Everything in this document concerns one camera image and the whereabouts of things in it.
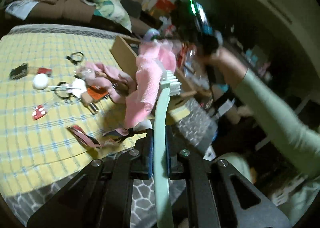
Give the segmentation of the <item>green sleeved right forearm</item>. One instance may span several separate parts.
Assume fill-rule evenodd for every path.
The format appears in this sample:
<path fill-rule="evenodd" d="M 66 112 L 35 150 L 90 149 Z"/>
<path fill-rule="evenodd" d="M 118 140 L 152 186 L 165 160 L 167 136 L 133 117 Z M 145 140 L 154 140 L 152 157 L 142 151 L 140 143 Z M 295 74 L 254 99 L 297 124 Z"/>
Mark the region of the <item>green sleeved right forearm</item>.
<path fill-rule="evenodd" d="M 309 178 L 319 176 L 319 134 L 304 125 L 295 112 L 248 70 L 235 88 L 278 151 Z"/>

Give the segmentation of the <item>person right hand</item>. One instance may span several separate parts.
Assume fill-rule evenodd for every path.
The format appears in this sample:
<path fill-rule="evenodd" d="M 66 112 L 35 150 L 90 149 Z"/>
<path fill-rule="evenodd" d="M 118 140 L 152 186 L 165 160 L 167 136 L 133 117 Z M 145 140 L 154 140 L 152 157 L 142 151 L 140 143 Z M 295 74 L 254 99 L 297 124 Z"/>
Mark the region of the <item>person right hand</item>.
<path fill-rule="evenodd" d="M 222 74 L 226 84 L 235 89 L 244 79 L 248 68 L 230 51 L 220 47 L 216 53 L 201 56 L 200 62 L 204 65 L 216 67 Z"/>

